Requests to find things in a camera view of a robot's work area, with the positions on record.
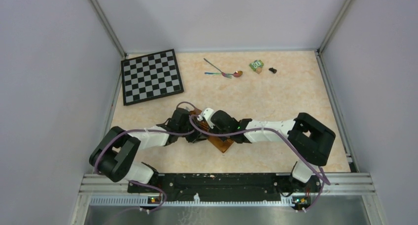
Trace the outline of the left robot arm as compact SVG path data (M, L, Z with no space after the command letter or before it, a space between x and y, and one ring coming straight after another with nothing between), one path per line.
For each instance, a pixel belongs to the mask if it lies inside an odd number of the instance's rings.
M146 163L135 163L140 150L151 147L165 147L184 137L189 143L207 140L208 136L196 130L190 123L191 113L184 108L176 108L164 123L137 131L112 127L89 157L95 172L113 182L121 180L139 182L146 192L156 190L157 170Z

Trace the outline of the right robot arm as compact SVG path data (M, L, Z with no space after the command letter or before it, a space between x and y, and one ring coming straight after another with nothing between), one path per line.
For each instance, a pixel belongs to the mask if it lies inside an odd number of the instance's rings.
M237 143L283 142L297 155L299 160L291 171L290 187L301 192L309 185L313 174L327 185L324 175L336 134L308 113L299 113L295 119L282 121L236 120L225 111L218 110L204 119L210 133L230 138Z

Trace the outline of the brown cloth napkin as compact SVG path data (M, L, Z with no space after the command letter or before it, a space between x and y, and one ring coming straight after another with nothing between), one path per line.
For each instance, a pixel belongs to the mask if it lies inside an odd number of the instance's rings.
M189 111L190 115L199 115L203 110L195 108L194 110ZM210 129L209 126L205 121L199 122L198 120L195 121L196 126L203 131L207 131L209 133L219 134L220 130L216 127L214 123L214 128ZM218 137L208 135L207 133L203 133L208 136L207 141L210 142L215 148L217 148L220 152L225 153L230 146L234 143L233 140L227 137Z

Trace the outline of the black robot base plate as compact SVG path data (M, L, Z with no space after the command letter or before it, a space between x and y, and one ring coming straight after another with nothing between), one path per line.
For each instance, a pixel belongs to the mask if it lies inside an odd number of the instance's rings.
M195 195L203 202L280 201L320 189L317 176L303 184L288 173L166 173L149 184L164 191L169 202L191 201Z

